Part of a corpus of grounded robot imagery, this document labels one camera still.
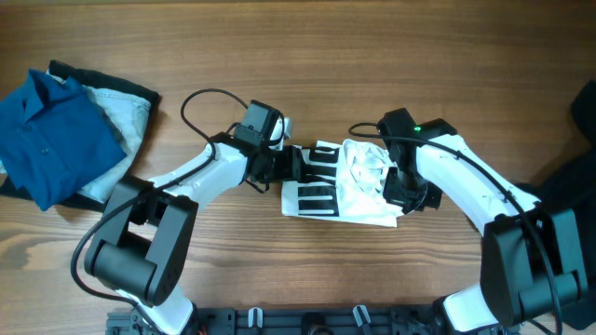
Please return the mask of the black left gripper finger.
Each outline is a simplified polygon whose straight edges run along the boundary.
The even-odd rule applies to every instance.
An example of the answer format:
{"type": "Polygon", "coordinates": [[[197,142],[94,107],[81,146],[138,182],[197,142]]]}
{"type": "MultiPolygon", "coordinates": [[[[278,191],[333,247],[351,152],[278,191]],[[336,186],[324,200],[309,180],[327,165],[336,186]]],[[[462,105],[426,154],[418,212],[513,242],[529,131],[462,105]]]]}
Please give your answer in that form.
{"type": "Polygon", "coordinates": [[[305,165],[302,167],[302,182],[336,182],[336,168],[305,165]]]}
{"type": "Polygon", "coordinates": [[[339,160],[339,149],[331,147],[308,147],[303,149],[303,153],[310,163],[316,164],[336,164],[339,160]]]}

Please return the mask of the white polo shirt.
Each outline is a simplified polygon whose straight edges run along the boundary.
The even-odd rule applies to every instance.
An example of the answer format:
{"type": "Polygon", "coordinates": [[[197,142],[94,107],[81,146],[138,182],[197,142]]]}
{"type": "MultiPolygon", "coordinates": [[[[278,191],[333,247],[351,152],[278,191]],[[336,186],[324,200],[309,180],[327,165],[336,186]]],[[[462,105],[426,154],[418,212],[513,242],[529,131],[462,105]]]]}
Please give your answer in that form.
{"type": "Polygon", "coordinates": [[[285,216],[395,228],[401,207],[390,205],[382,192],[388,170],[394,167],[387,150],[367,141],[347,139],[341,144],[318,141],[315,147],[339,149],[336,164],[307,165],[336,168],[336,182],[285,181],[281,211],[285,216]]]}

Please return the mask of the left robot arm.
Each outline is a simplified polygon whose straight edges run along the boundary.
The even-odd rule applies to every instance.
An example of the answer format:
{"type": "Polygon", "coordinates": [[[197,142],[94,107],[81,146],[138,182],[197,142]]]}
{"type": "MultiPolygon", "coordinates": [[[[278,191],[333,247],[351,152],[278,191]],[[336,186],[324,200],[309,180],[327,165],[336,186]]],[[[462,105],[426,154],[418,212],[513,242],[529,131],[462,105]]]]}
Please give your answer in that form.
{"type": "Polygon", "coordinates": [[[76,246],[71,276],[86,293],[131,306],[109,316],[109,334],[233,334],[235,311],[199,309],[178,284],[197,213],[246,179],[332,185],[338,156],[329,145],[273,148],[220,133],[169,174],[121,180],[76,246]]]}

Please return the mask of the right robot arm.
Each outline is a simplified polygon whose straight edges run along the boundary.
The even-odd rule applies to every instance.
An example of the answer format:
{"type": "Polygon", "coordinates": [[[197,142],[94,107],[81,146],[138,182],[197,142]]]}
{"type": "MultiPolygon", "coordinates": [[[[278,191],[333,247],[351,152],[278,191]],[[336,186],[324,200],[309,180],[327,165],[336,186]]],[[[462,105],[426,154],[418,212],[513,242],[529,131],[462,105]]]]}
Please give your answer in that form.
{"type": "Polygon", "coordinates": [[[594,324],[588,212],[503,179],[442,119],[416,125],[407,114],[387,116],[377,129],[396,164],[387,203],[410,213],[438,208],[447,194],[482,235],[480,282],[434,302],[434,333],[507,332],[547,313],[574,329],[594,324]]]}

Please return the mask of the folded light denim jeans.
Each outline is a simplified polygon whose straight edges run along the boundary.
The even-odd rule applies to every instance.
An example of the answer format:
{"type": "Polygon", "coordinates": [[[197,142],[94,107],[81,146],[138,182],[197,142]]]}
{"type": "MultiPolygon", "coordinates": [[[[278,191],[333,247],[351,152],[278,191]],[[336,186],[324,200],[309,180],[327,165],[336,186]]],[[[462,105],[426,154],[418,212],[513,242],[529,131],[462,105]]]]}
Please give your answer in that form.
{"type": "Polygon", "coordinates": [[[126,154],[114,167],[78,192],[86,198],[103,203],[116,183],[131,168],[142,146],[159,94],[127,79],[92,70],[49,67],[46,74],[62,84],[69,78],[78,81],[126,154]]]}

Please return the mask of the black garment pile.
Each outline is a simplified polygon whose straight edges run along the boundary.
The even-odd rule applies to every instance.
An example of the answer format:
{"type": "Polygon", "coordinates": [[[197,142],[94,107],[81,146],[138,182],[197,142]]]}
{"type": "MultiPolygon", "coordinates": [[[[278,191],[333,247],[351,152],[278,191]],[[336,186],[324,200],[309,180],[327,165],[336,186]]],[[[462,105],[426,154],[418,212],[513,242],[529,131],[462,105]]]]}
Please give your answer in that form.
{"type": "Polygon", "coordinates": [[[588,279],[588,297],[562,309],[562,322],[583,330],[595,322],[595,81],[589,80],[570,107],[578,130],[590,148],[553,172],[539,186],[521,183],[554,209],[570,208],[576,216],[580,246],[588,279]]]}

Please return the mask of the folded black garment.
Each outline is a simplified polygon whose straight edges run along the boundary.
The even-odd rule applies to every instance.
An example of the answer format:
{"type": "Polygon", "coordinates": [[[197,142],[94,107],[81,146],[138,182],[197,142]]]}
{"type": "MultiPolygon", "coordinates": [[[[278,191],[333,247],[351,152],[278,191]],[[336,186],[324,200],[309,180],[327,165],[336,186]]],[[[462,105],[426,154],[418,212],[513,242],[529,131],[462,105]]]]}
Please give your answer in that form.
{"type": "Polygon", "coordinates": [[[129,80],[54,60],[1,100],[1,193],[102,210],[135,163],[159,101],[129,80]]]}

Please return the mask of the folded blue shirt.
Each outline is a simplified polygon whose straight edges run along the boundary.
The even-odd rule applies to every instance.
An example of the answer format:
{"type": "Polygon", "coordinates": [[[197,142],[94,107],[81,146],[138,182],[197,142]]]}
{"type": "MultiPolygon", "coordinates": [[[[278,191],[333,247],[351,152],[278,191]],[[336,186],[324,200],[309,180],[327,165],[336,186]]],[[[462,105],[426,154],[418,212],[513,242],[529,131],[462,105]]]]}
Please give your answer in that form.
{"type": "Polygon", "coordinates": [[[1,100],[1,162],[42,210],[78,192],[126,157],[100,111],[74,79],[31,69],[1,100]]]}

